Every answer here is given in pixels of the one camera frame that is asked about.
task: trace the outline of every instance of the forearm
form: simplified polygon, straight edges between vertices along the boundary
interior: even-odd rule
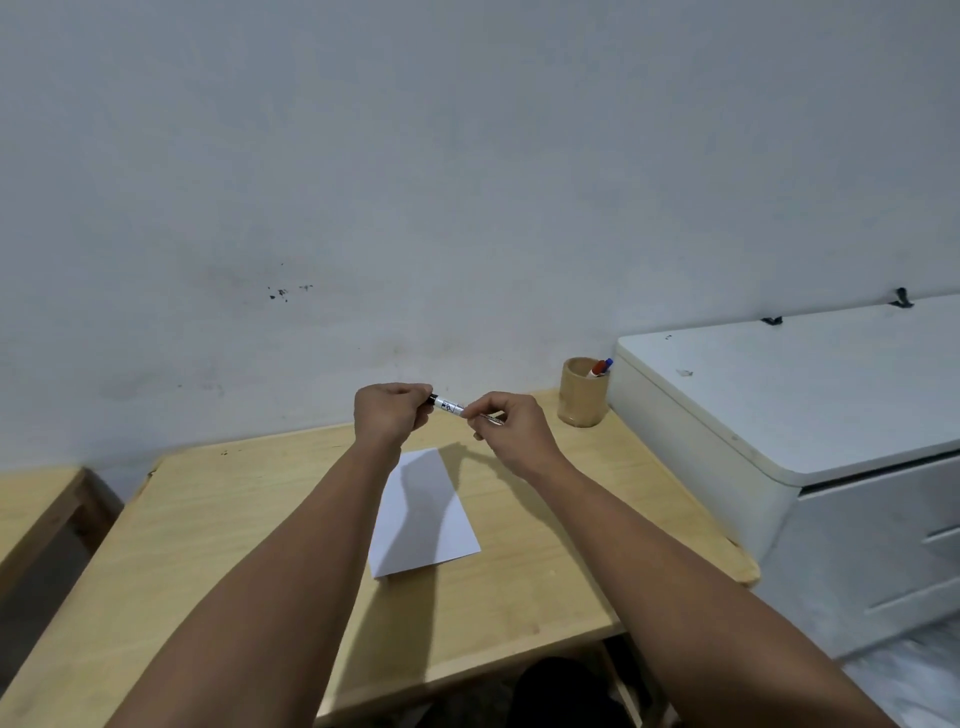
[[[399,447],[355,444],[197,605],[110,722],[311,724]]]
[[[533,482],[681,715],[704,725],[892,725],[799,630],[566,465]]]

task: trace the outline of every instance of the black marker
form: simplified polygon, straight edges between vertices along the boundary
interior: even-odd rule
[[[430,395],[426,400],[426,404],[433,404],[443,410],[446,410],[451,415],[456,415],[457,417],[462,417],[465,409],[460,404],[450,400],[445,400],[443,397],[437,397],[437,395]],[[493,415],[480,415],[480,417],[486,417],[494,425],[503,425],[503,420],[497,420]]]

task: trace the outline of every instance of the cabinet drawer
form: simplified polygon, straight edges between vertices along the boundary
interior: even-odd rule
[[[762,567],[834,656],[960,609],[960,456],[802,495]]]

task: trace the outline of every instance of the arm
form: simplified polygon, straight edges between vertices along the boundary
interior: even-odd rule
[[[109,728],[309,726],[353,608],[387,475],[430,407],[426,384],[357,392],[356,441],[205,596]]]
[[[477,415],[506,413],[506,424]],[[894,723],[790,622],[579,473],[532,397],[464,411],[557,515],[682,717],[705,726]]]

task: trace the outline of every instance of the hand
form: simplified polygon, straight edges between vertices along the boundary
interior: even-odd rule
[[[504,425],[494,425],[482,414],[503,411]],[[486,440],[493,453],[515,475],[527,482],[569,466],[557,447],[550,425],[540,405],[530,395],[489,392],[464,410],[464,417],[476,433],[477,440]]]
[[[371,384],[353,398],[356,441],[396,448],[418,427],[426,425],[433,406],[425,404],[433,392],[429,384]]]

